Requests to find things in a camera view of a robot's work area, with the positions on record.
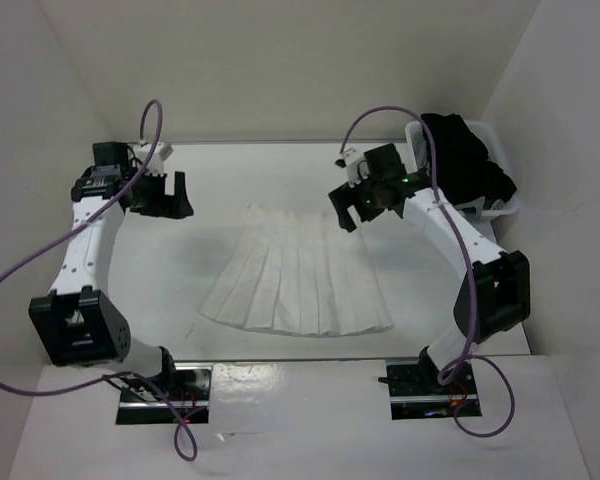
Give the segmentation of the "white pleated skirt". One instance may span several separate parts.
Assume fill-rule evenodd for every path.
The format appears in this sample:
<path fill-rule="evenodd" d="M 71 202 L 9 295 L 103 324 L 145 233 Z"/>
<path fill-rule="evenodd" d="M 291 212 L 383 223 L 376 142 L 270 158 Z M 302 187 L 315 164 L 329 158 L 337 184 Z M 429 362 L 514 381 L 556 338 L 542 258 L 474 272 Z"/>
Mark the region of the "white pleated skirt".
<path fill-rule="evenodd" d="M 244 331 L 293 337 L 384 332 L 394 322 L 367 245 L 334 214 L 252 204 L 200 313 Z"/>

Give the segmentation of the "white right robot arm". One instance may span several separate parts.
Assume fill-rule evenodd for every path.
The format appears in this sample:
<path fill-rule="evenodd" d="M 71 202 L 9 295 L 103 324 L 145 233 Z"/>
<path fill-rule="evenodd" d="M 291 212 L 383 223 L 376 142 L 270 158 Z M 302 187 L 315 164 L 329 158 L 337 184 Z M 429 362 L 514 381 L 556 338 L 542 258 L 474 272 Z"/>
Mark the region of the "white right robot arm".
<path fill-rule="evenodd" d="M 473 347 L 530 316 L 529 261 L 482 235 L 448 202 L 433 177 L 408 172 L 394 145 L 342 150 L 336 164 L 347 180 L 328 197 L 342 229 L 353 232 L 393 212 L 419 230 L 460 278 L 450 327 L 418 358 L 419 384 L 439 393 L 460 373 Z"/>

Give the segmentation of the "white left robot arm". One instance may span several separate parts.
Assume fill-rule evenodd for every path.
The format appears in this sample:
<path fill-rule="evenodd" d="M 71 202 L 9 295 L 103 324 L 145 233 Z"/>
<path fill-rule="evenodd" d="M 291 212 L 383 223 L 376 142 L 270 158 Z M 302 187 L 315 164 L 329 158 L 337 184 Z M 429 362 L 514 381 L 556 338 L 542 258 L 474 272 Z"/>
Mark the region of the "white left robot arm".
<path fill-rule="evenodd" d="M 133 339 L 127 319 L 108 295 L 117 233 L 128 213 L 181 220 L 192 216 L 186 176 L 174 175 L 166 192 L 164 164 L 171 145 L 159 142 L 92 146 L 94 163 L 71 189 L 73 227 L 58 276 L 47 295 L 31 300 L 29 317 L 55 366 L 107 364 L 144 376 L 143 387 L 160 400 L 178 390 L 175 362 L 164 347 Z"/>

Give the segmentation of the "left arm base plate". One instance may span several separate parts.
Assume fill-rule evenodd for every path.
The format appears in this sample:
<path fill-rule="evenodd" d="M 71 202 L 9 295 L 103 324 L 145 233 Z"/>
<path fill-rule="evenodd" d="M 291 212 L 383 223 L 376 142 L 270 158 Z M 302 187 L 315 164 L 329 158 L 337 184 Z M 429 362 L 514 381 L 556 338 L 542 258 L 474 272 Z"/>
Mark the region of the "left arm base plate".
<path fill-rule="evenodd" d="M 177 362 L 171 384 L 157 379 L 155 385 L 188 424 L 206 424 L 213 366 L 210 363 Z M 116 420 L 117 425 L 167 425 L 176 423 L 167 404 L 143 381 L 122 383 Z"/>

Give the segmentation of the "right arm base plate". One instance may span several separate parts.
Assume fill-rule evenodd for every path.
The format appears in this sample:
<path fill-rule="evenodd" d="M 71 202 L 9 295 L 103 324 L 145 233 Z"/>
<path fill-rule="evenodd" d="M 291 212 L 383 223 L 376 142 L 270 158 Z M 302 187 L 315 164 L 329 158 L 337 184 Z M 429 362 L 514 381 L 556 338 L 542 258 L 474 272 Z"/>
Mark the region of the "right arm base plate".
<path fill-rule="evenodd" d="M 482 415 L 477 386 L 470 365 L 448 386 L 426 383 L 413 358 L 388 359 L 386 372 L 377 381 L 388 388 L 393 420 L 452 418 L 461 406 L 459 417 Z"/>

